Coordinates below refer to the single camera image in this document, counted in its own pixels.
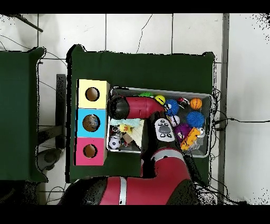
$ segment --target yellow ball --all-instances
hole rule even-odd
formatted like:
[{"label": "yellow ball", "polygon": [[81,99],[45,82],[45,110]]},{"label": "yellow ball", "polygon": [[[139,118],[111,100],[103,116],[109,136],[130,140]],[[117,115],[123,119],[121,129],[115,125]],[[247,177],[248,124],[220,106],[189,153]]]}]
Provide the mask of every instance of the yellow ball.
[{"label": "yellow ball", "polygon": [[161,105],[164,105],[165,104],[165,97],[162,96],[162,95],[157,95],[155,97],[156,101],[159,102]]}]

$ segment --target purple toy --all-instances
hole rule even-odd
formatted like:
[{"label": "purple toy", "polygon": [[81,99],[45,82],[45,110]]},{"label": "purple toy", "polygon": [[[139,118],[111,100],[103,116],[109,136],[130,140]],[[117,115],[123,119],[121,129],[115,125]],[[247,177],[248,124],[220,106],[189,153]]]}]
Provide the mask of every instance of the purple toy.
[{"label": "purple toy", "polygon": [[178,138],[179,142],[182,142],[185,137],[188,136],[190,131],[192,130],[191,127],[189,127],[188,124],[181,124],[177,125],[176,127],[173,128],[175,130],[176,137]]}]

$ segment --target green toy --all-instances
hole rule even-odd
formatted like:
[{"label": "green toy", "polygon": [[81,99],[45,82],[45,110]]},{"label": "green toy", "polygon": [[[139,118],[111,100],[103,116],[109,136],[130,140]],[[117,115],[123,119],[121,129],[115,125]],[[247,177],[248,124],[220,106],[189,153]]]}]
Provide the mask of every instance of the green toy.
[{"label": "green toy", "polygon": [[153,94],[151,92],[142,92],[138,96],[139,97],[153,97]]}]

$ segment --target round hole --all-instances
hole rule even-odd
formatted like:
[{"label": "round hole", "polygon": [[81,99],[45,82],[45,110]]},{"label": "round hole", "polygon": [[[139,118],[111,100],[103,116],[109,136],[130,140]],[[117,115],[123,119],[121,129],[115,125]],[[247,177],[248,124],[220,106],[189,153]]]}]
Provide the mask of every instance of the round hole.
[{"label": "round hole", "polygon": [[97,101],[99,99],[99,90],[95,87],[90,87],[85,91],[85,97],[89,101]]},{"label": "round hole", "polygon": [[86,115],[82,121],[83,128],[88,132],[95,132],[100,126],[100,120],[97,115]]},{"label": "round hole", "polygon": [[97,155],[97,152],[98,150],[93,144],[87,145],[83,148],[83,154],[87,158],[94,158]]}]

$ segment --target yellow toy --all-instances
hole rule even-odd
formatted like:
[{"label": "yellow toy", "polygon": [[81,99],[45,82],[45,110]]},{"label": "yellow toy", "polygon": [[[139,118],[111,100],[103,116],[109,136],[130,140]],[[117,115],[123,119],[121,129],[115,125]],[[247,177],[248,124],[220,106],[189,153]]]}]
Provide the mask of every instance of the yellow toy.
[{"label": "yellow toy", "polygon": [[197,136],[200,135],[200,130],[198,130],[197,128],[193,128],[188,136],[184,139],[184,141],[182,141],[182,143],[180,144],[181,149],[182,150],[188,150],[189,147],[193,144],[193,142],[197,139]]},{"label": "yellow toy", "polygon": [[119,131],[120,132],[127,132],[127,133],[132,133],[131,131],[131,126],[130,125],[125,125],[125,124],[121,124],[119,125]]},{"label": "yellow toy", "polygon": [[157,95],[156,97],[155,97],[155,100],[157,101],[157,102],[159,102],[161,105],[164,105],[165,104],[165,97],[164,96],[162,96],[162,95]]},{"label": "yellow toy", "polygon": [[193,98],[193,99],[190,101],[190,106],[191,106],[191,108],[194,109],[194,110],[200,109],[202,105],[203,105],[203,102],[201,101],[200,98]]}]

